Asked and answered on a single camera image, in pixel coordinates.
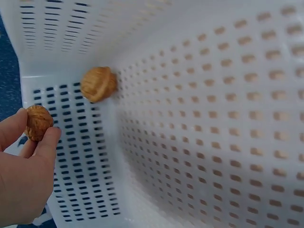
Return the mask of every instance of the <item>white plastic basket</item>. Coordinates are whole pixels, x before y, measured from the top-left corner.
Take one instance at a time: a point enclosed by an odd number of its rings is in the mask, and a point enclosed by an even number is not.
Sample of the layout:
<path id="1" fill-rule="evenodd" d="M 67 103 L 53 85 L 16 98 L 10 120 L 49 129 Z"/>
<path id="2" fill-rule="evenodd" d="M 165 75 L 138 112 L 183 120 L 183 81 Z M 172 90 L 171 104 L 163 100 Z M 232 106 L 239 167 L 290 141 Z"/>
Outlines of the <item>white plastic basket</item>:
<path id="1" fill-rule="evenodd" d="M 63 130 L 59 228 L 304 227 L 302 0 L 2 0 L 24 106 Z M 91 104 L 94 66 L 119 91 Z"/>

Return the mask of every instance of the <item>fingernail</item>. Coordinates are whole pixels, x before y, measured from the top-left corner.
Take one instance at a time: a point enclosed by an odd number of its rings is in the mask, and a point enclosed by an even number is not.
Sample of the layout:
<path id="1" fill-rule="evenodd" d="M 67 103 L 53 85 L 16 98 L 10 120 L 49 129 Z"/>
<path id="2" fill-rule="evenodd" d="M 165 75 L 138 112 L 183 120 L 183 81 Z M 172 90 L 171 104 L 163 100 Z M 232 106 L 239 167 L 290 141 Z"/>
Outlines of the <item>fingernail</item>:
<path id="1" fill-rule="evenodd" d="M 22 110 L 24 110 L 24 108 L 20 108 L 20 109 L 17 111 L 17 113 L 21 112 Z"/>

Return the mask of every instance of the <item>nut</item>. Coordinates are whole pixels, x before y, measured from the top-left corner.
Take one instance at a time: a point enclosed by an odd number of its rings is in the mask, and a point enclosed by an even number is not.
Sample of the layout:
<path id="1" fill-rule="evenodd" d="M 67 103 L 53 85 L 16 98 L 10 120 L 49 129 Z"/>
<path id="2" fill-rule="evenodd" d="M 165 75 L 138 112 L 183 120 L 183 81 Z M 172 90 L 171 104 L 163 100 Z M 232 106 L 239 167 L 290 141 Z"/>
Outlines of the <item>nut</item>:
<path id="1" fill-rule="evenodd" d="M 116 75 L 107 66 L 94 67 L 84 75 L 80 90 L 90 102 L 102 101 L 117 90 Z"/>
<path id="2" fill-rule="evenodd" d="M 40 105 L 33 105 L 27 108 L 28 122 L 25 128 L 25 135 L 32 141 L 41 141 L 49 127 L 54 124 L 53 118 Z"/>

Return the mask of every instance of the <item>perforated plastic panel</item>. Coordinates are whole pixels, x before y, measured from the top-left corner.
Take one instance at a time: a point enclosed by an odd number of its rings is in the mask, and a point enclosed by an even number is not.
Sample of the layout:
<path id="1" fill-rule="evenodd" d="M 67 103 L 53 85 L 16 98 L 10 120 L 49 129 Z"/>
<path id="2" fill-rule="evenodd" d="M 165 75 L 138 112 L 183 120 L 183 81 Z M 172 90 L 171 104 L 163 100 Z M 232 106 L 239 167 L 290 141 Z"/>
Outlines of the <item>perforated plastic panel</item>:
<path id="1" fill-rule="evenodd" d="M 25 106 L 55 108 L 64 130 L 49 201 L 60 227 L 304 226 L 303 1 L 12 2 L 61 5 L 52 47 L 13 42 Z M 73 83 L 97 62 L 119 91 L 90 104 Z"/>

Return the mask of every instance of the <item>hand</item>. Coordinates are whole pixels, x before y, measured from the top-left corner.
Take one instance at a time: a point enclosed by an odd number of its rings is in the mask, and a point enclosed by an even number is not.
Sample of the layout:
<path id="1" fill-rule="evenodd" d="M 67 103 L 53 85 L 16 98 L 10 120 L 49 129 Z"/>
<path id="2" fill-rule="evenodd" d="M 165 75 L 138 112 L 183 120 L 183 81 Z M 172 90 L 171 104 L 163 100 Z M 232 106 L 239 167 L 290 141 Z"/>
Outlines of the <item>hand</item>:
<path id="1" fill-rule="evenodd" d="M 27 118 L 20 109 L 0 122 L 0 227 L 32 223 L 53 191 L 60 129 L 48 128 L 39 143 L 28 140 L 19 156 L 3 152 L 22 135 Z"/>

